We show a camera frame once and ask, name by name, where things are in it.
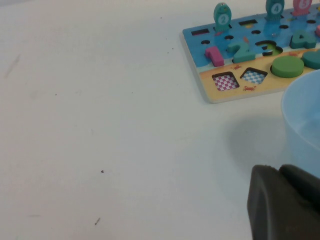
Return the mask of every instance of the green circle piece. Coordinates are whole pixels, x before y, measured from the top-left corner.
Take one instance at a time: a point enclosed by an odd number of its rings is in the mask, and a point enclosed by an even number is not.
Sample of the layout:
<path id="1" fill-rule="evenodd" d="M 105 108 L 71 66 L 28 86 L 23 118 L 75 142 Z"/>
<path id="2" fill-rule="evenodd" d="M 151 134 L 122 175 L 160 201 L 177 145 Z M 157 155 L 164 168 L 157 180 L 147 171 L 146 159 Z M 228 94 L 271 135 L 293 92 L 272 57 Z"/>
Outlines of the green circle piece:
<path id="1" fill-rule="evenodd" d="M 271 72 L 280 78 L 295 78 L 304 71 L 304 61 L 295 56 L 280 56 L 273 60 Z"/>

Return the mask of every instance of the dark gray plastic object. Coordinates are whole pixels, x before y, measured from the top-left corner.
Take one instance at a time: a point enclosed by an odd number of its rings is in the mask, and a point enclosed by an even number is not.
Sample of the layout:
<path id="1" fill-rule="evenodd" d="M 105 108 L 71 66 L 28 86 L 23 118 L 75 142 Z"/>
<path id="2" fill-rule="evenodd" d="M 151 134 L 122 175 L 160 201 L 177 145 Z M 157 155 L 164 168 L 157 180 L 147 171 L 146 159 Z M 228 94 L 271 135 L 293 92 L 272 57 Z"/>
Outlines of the dark gray plastic object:
<path id="1" fill-rule="evenodd" d="M 320 179 L 296 166 L 254 166 L 247 209 L 253 240 L 320 240 Z"/>

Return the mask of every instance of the checkered square hole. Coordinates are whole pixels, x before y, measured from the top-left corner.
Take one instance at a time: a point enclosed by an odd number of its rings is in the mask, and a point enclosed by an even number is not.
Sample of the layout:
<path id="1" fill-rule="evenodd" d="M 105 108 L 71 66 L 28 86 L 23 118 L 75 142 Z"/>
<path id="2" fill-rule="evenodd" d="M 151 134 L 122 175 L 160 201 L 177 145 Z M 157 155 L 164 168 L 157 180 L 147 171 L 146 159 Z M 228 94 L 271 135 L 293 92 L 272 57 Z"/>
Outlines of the checkered square hole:
<path id="1" fill-rule="evenodd" d="M 239 87 L 234 74 L 230 71 L 213 75 L 212 78 L 219 91 L 227 91 Z"/>
<path id="2" fill-rule="evenodd" d="M 242 74 L 241 79 L 244 79 L 253 84 L 261 84 L 265 80 L 267 74 L 268 73 L 265 71 L 248 67 Z"/>

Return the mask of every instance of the light blue plastic bowl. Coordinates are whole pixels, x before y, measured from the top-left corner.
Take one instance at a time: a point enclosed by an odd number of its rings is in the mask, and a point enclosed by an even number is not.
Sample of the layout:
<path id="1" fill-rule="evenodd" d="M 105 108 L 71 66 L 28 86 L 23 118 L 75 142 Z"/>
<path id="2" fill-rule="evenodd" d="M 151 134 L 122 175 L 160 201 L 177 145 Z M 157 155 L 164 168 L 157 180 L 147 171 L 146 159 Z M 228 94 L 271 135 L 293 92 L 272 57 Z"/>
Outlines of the light blue plastic bowl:
<path id="1" fill-rule="evenodd" d="M 320 70 L 292 82 L 281 107 L 293 164 L 320 178 Z"/>

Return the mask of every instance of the shape sorter board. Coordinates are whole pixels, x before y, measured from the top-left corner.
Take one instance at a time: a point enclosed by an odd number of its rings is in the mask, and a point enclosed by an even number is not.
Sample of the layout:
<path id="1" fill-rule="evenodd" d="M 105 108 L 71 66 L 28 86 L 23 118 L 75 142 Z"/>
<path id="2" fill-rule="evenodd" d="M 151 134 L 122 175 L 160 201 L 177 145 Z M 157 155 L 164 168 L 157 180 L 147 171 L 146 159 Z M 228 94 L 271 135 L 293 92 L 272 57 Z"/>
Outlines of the shape sorter board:
<path id="1" fill-rule="evenodd" d="M 216 32 L 216 24 L 187 28 L 182 31 L 195 69 L 211 103 L 283 91 L 296 77 L 282 78 L 271 72 L 274 59 L 282 56 L 301 58 L 307 51 L 320 49 L 320 37 L 315 33 L 320 25 L 320 4 L 313 4 L 309 14 L 293 16 L 293 9 L 286 9 L 281 20 L 267 21 L 265 14 L 233 19 L 230 29 Z M 290 47 L 294 32 L 304 30 L 316 37 L 315 48 Z M 234 52 L 227 52 L 231 43 L 248 43 L 255 60 L 233 63 Z M 207 48 L 216 46 L 224 59 L 224 65 L 215 67 L 205 56 Z M 303 74 L 313 69 L 304 67 Z"/>

